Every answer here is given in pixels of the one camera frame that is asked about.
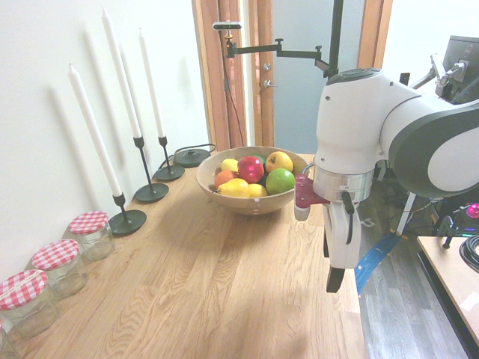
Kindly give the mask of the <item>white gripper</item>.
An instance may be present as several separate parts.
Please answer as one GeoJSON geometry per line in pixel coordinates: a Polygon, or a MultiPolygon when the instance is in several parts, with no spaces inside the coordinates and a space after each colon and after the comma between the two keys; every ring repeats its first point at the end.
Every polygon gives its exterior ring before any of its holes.
{"type": "Polygon", "coordinates": [[[353,229],[350,243],[350,215],[342,203],[326,205],[323,215],[325,221],[326,242],[329,251],[330,267],[326,283],[328,293],[336,293],[344,279],[344,269],[354,269],[359,261],[361,243],[361,223],[357,211],[353,213],[353,229]]]}

